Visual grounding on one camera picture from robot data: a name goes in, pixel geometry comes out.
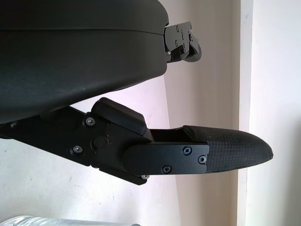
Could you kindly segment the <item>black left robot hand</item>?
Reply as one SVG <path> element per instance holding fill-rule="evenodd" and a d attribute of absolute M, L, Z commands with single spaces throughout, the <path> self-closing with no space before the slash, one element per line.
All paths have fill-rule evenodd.
<path fill-rule="evenodd" d="M 238 170 L 273 158 L 232 129 L 149 129 L 144 116 L 103 97 L 196 62 L 190 22 L 169 25 L 157 0 L 3 0 L 0 137 L 136 185 L 152 175 Z M 102 96 L 90 112 L 74 103 Z"/>

